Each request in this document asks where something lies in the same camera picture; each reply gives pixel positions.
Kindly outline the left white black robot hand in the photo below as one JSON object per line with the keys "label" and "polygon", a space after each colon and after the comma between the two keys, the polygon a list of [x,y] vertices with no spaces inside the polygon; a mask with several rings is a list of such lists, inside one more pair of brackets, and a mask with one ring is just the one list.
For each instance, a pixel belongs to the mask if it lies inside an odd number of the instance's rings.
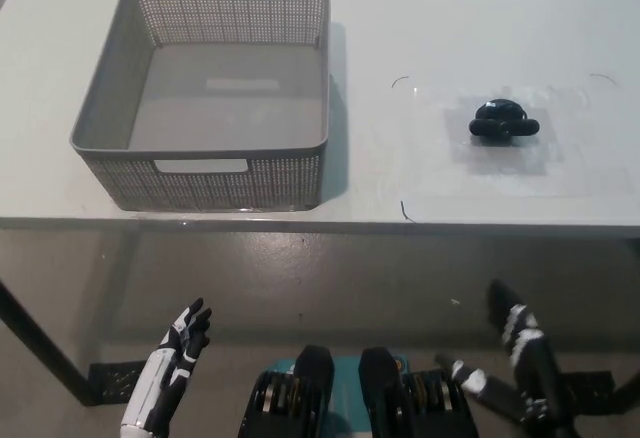
{"label": "left white black robot hand", "polygon": [[209,345],[212,310],[196,299],[149,355],[122,417],[121,437],[167,437],[196,363]]}

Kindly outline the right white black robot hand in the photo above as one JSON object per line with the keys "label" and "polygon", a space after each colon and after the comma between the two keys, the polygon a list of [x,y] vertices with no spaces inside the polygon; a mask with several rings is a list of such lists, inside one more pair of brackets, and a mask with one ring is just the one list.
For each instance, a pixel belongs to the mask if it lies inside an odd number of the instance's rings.
{"label": "right white black robot hand", "polygon": [[577,437],[570,394],[534,313],[499,279],[489,284],[487,307],[515,384],[446,354],[438,353],[435,362],[468,397],[518,426],[526,436]]}

